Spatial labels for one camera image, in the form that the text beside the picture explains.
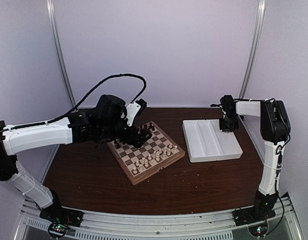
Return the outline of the white chess queen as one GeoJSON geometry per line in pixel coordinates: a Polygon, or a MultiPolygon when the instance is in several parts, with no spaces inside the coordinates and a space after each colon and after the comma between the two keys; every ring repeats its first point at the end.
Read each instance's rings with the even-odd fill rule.
{"type": "Polygon", "coordinates": [[[156,158],[155,158],[155,160],[156,160],[157,162],[160,161],[160,153],[159,153],[159,152],[156,152],[156,158]]]}

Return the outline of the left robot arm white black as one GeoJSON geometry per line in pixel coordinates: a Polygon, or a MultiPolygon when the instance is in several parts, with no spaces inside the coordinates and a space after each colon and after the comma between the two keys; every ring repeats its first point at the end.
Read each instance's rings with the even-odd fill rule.
{"type": "Polygon", "coordinates": [[[140,148],[152,136],[146,127],[136,127],[134,119],[147,107],[143,99],[126,104],[113,95],[102,95],[94,108],[70,110],[58,120],[24,125],[0,121],[0,181],[7,182],[31,198],[55,222],[66,217],[57,194],[38,183],[17,161],[17,153],[51,145],[119,140],[140,148]]]}

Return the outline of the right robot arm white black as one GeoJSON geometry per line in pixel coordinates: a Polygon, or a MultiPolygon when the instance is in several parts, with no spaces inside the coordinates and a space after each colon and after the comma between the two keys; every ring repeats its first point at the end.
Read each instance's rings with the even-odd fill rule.
{"type": "Polygon", "coordinates": [[[291,125],[283,101],[275,98],[252,100],[225,95],[218,105],[223,117],[219,128],[232,133],[238,129],[238,118],[253,116],[260,118],[260,133],[265,144],[265,160],[262,179],[256,191],[252,207],[233,212],[236,225],[264,221],[274,217],[274,206],[279,199],[279,179],[282,171],[283,154],[291,140],[291,125]]]}

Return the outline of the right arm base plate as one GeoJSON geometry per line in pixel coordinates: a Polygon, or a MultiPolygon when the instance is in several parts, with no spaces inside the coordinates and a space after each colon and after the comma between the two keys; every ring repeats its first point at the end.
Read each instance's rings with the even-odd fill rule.
{"type": "Polygon", "coordinates": [[[253,207],[240,208],[232,212],[233,218],[236,226],[248,225],[260,221],[265,221],[266,219],[273,218],[276,216],[274,210],[270,210],[268,213],[261,213],[256,215],[254,213],[253,207]]]}

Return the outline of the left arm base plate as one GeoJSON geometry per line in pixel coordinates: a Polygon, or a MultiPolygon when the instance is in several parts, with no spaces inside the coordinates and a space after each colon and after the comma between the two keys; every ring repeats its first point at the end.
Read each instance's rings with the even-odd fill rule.
{"type": "Polygon", "coordinates": [[[51,214],[43,209],[39,215],[40,218],[50,221],[53,224],[63,225],[67,227],[80,227],[84,213],[79,210],[69,208],[61,208],[60,213],[51,214]]]}

